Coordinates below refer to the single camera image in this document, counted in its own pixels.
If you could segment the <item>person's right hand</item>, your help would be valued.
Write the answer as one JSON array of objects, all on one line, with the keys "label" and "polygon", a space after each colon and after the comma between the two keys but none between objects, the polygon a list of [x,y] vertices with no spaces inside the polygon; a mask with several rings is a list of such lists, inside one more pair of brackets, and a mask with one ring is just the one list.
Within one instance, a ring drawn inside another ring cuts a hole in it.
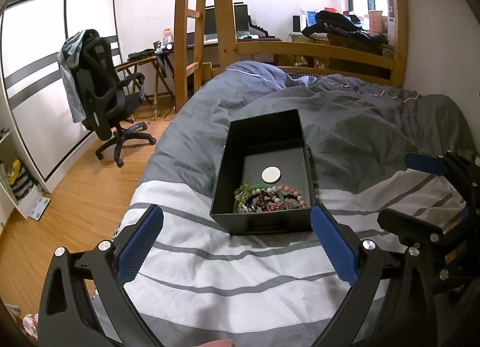
[{"label": "person's right hand", "polygon": [[213,340],[197,347],[235,347],[235,343],[229,339]]}]

